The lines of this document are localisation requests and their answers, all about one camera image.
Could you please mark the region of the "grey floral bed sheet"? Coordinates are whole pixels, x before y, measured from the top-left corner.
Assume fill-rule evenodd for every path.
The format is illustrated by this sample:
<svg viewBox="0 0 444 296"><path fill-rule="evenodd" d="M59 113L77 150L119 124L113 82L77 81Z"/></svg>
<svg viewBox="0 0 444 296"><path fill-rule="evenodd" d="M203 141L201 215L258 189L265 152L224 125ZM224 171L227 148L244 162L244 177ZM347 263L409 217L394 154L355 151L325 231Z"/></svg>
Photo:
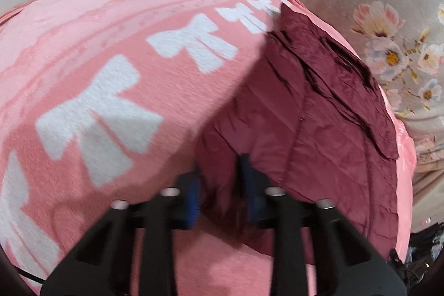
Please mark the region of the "grey floral bed sheet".
<svg viewBox="0 0 444 296"><path fill-rule="evenodd" d="M443 0L300 0L367 63L414 140L412 230L443 221Z"/></svg>

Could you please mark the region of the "maroon quilted puffer jacket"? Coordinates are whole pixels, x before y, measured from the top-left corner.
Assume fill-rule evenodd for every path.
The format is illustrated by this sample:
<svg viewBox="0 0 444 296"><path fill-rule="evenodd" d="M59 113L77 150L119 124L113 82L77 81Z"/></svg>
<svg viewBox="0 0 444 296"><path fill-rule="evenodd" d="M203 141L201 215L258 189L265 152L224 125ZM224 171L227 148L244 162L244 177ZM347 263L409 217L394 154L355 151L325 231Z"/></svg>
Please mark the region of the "maroon quilted puffer jacket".
<svg viewBox="0 0 444 296"><path fill-rule="evenodd" d="M287 6L195 151L205 217L271 255L272 232L247 220L241 156L297 200L330 199L384 259L396 246L396 132L379 86L358 57Z"/></svg>

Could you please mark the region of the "pink fleece blanket with bows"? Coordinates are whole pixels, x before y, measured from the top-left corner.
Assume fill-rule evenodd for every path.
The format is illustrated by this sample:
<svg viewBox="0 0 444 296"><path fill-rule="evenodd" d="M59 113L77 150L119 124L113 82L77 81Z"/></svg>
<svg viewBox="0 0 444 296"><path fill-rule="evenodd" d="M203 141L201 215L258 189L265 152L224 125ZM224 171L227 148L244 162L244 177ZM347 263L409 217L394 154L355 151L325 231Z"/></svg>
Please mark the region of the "pink fleece blanket with bows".
<svg viewBox="0 0 444 296"><path fill-rule="evenodd" d="M149 201L196 171L199 218L172 232L176 295L271 295L273 252L205 217L195 151L260 58L282 6L358 57L299 0L111 0L75 17L5 14L4 279L24 269L42 288L112 202ZM247 220L257 228L248 212Z"/></svg>

